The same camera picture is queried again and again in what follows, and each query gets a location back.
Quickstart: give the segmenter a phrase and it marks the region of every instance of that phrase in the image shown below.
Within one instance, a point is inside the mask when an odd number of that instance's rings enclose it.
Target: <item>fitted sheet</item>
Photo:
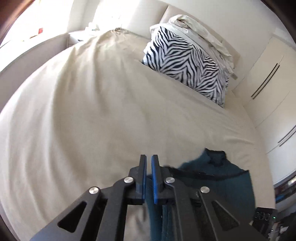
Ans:
[[[117,29],[79,43],[36,70],[4,107],[0,201],[20,240],[89,187],[125,177],[141,154],[178,167],[204,148],[223,150],[250,171],[256,205],[275,207],[262,141],[238,99],[229,92],[221,108],[143,65],[147,42]],[[145,206],[129,208],[125,240],[149,240]]]

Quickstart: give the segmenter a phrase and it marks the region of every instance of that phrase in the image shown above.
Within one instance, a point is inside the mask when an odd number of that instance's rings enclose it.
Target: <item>triangular cutout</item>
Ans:
[[[212,201],[212,205],[223,231],[228,231],[239,226],[239,222],[220,203]]]
[[[58,227],[65,229],[70,233],[74,233],[85,207],[86,202],[81,202],[66,217],[58,222]]]

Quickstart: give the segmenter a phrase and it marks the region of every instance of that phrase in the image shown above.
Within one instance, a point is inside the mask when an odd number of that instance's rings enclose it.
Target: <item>zebra print pillow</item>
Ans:
[[[142,63],[164,73],[208,97],[225,103],[229,74],[208,54],[164,27],[155,30]]]

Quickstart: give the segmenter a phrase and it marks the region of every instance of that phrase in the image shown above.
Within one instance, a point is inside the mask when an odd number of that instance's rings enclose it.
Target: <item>white nightstand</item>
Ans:
[[[96,31],[81,30],[81,31],[71,32],[69,33],[69,40],[68,40],[67,47],[71,47],[74,44],[77,44],[78,42],[81,42],[81,41],[87,41],[94,36],[100,35],[100,33],[101,31],[99,30],[96,30]]]

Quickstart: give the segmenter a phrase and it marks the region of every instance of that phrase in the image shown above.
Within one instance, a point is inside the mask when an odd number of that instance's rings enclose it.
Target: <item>white wardrobe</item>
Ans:
[[[264,140],[274,184],[288,178],[296,171],[296,51],[272,37],[233,92]]]

